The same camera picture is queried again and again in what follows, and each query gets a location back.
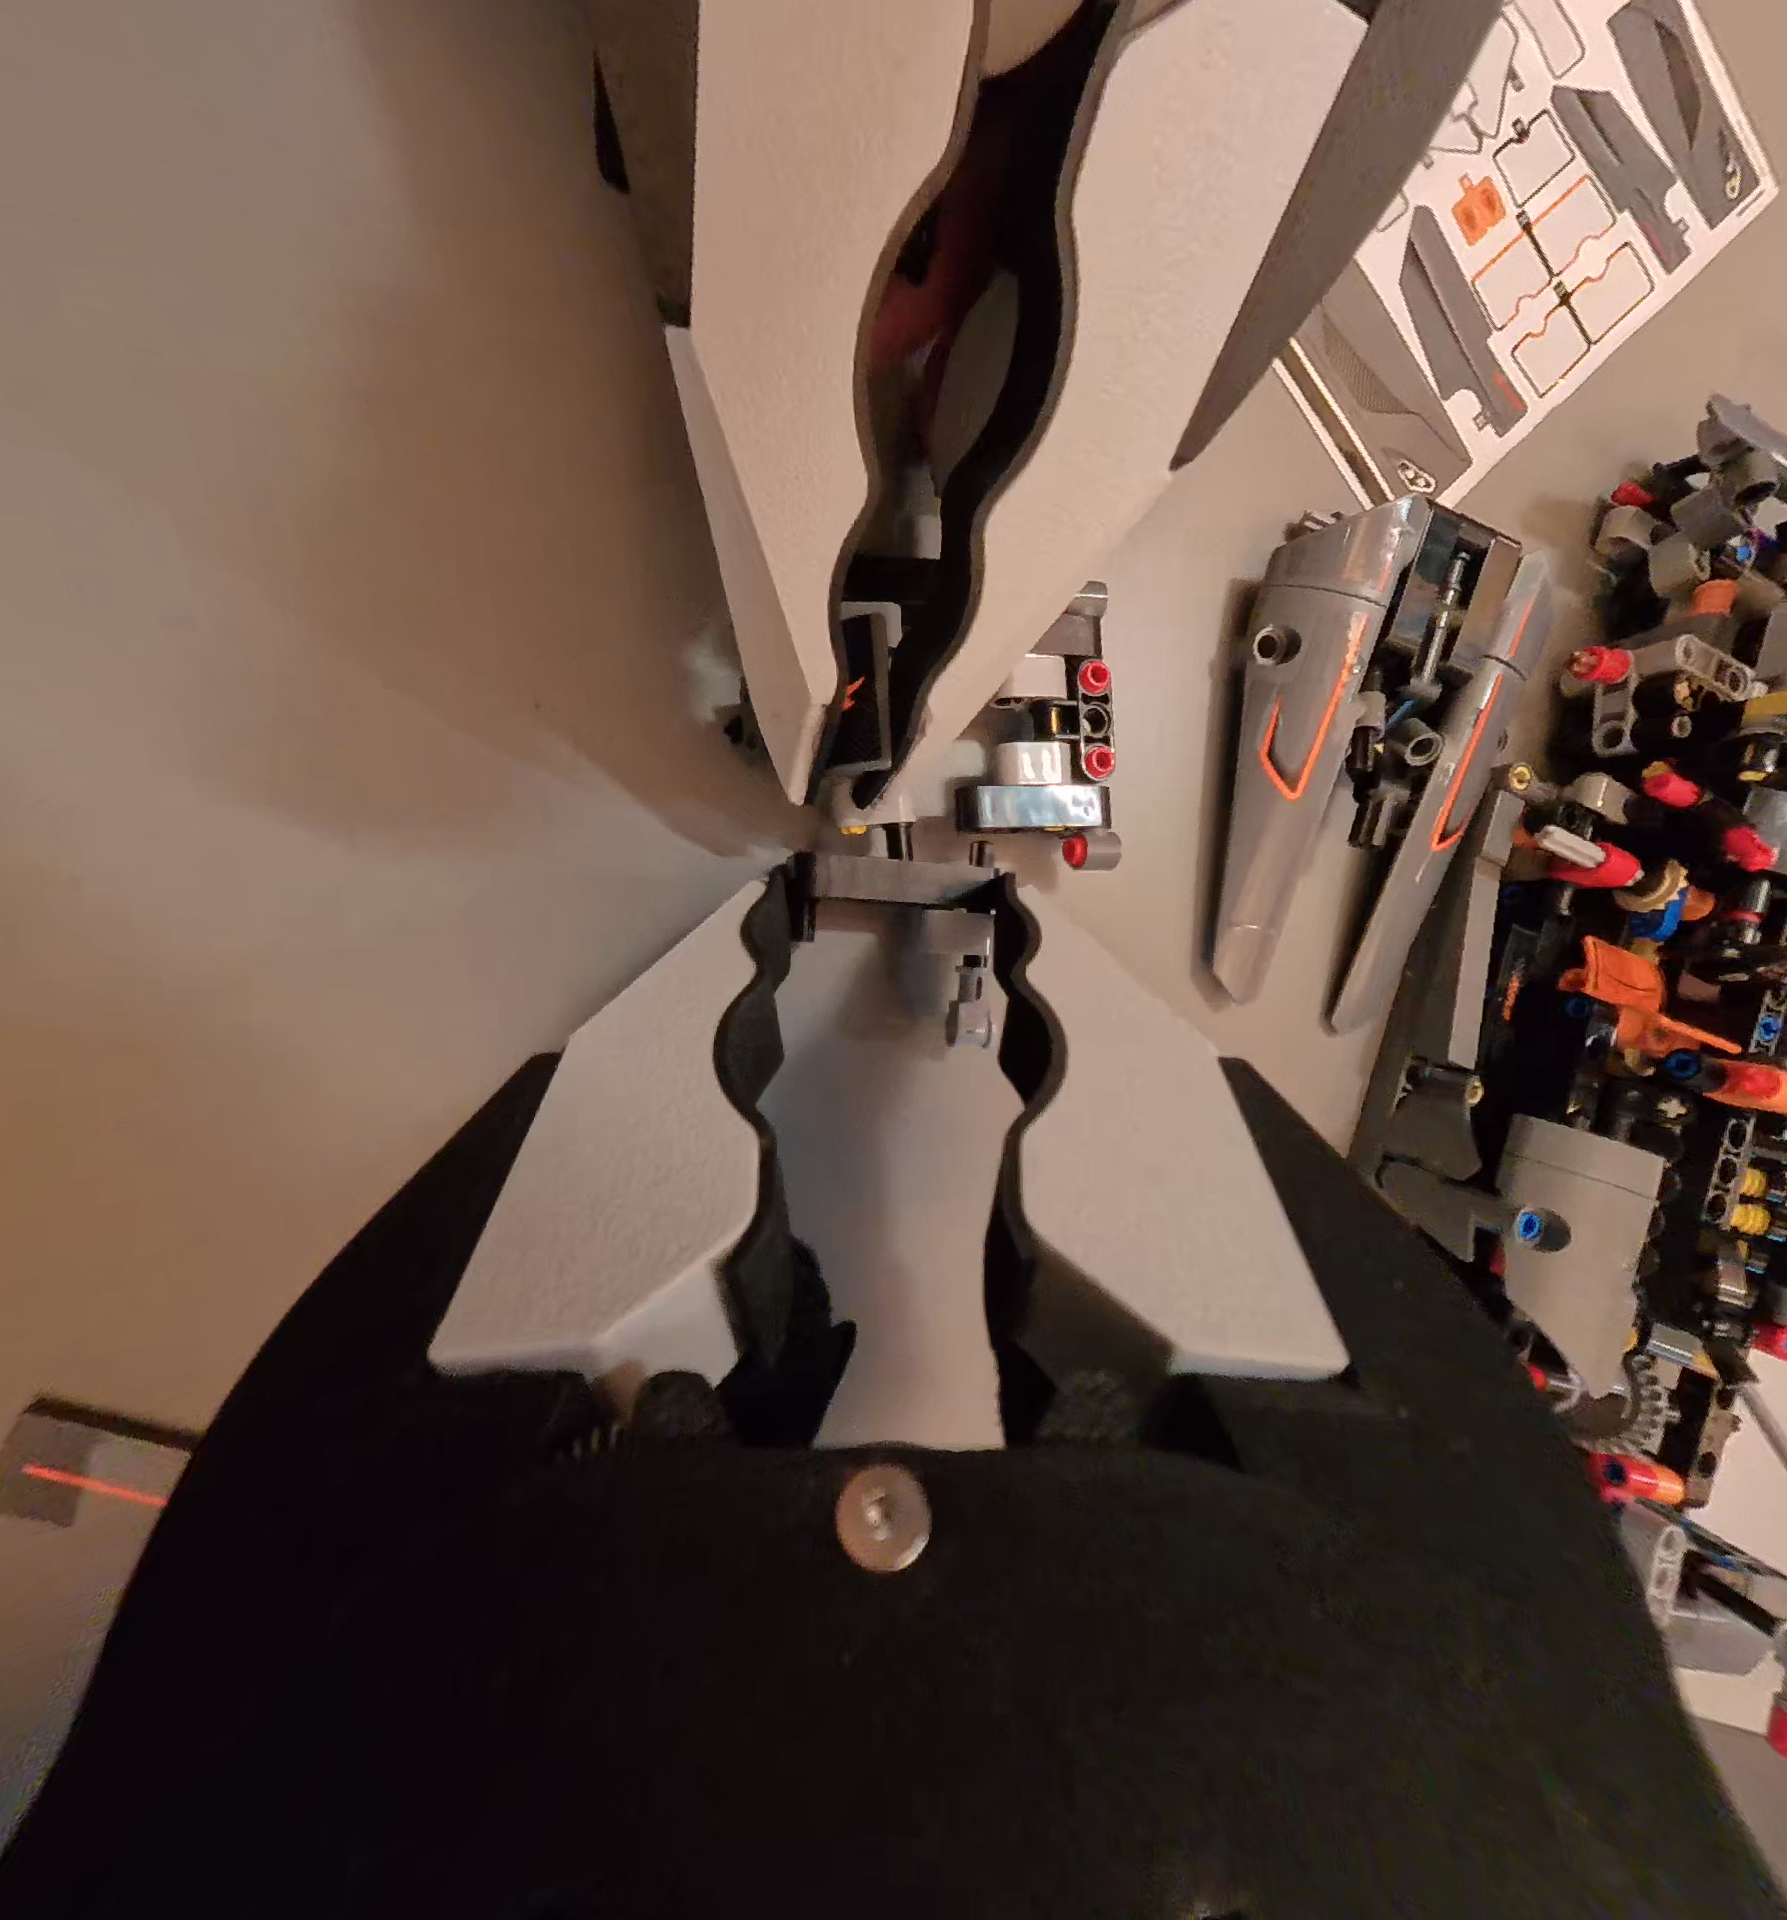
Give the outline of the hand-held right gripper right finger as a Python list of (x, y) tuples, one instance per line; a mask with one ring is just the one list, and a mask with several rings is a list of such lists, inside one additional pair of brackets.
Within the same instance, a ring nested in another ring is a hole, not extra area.
[(1078, 1401), (1138, 1432), (1178, 1378), (1308, 1384), (1350, 1364), (1227, 1060), (1047, 895), (991, 886), (999, 1067), (1020, 1110), (987, 1227), (1007, 1445)]

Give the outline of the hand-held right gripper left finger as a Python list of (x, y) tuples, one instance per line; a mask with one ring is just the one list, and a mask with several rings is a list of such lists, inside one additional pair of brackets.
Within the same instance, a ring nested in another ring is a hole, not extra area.
[(429, 1355), (644, 1378), (776, 1368), (788, 1222), (760, 1099), (785, 1057), (785, 878), (740, 886), (564, 1043)]

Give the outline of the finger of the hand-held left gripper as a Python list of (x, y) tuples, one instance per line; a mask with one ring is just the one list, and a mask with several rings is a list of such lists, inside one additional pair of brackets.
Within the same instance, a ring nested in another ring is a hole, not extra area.
[(951, 165), (985, 4), (697, 8), (687, 321), (665, 330), (761, 742), (806, 802), (841, 696), (836, 579), (875, 484), (863, 353)]
[(928, 773), (1155, 501), (1374, 27), (1350, 4), (1091, 4), (1023, 104), (933, 438), (941, 546), (890, 665), (890, 771)]

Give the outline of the black printed lego block assembly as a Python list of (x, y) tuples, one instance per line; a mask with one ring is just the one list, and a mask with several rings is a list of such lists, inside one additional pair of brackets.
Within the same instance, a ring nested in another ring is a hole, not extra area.
[[(810, 802), (848, 842), (881, 826), (897, 840), (913, 817), (892, 788), (886, 792), (893, 806), (890, 817), (877, 818), (857, 802), (857, 784), (892, 768), (890, 669), (903, 630), (906, 606), (897, 599), (845, 599), (841, 605), (841, 705), (813, 770)], [(692, 692), (696, 708), (743, 762), (770, 766), (750, 690), (722, 658), (707, 654), (694, 662)]]

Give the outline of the large lego car chassis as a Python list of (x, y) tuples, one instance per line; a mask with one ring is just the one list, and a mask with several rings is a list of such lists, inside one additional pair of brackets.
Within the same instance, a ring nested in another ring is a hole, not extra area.
[(1606, 495), (1599, 630), (1504, 764), (1386, 1026), (1355, 1161), (1508, 1333), (1685, 1670), (1775, 1658), (1787, 1577), (1700, 1527), (1787, 1364), (1787, 431), (1716, 393)]

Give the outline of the grey lego wing panel assembly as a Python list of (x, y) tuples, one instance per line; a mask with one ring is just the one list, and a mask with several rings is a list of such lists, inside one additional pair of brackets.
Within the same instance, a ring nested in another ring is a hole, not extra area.
[(1361, 1028), (1473, 829), (1552, 635), (1552, 563), (1426, 495), (1302, 525), (1243, 626), (1209, 961), (1246, 1004), (1273, 974), (1338, 788), (1386, 865), (1327, 1020)]

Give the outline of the person's left hand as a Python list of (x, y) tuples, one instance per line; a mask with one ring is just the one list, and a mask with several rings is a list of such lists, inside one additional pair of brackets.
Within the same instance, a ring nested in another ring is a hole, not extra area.
[(1005, 229), (1028, 198), (1046, 134), (1072, 121), (1072, 81), (1053, 48), (981, 84), (972, 130), (945, 183), (899, 246), (867, 343), (877, 376), (949, 342), (1007, 256)]

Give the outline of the white sticker sheet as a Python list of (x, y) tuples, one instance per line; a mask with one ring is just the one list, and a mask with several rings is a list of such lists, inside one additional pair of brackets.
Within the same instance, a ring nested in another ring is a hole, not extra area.
[(1775, 195), (1697, 4), (1503, 4), (1278, 378), (1359, 505), (1455, 503)]

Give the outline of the black tile with orange stripe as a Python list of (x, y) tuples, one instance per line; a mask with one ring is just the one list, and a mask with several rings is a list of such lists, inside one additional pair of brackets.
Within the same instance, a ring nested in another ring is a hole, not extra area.
[(34, 1398), (0, 1443), (0, 1519), (70, 1528), (89, 1504), (156, 1516), (200, 1443), (192, 1427)]

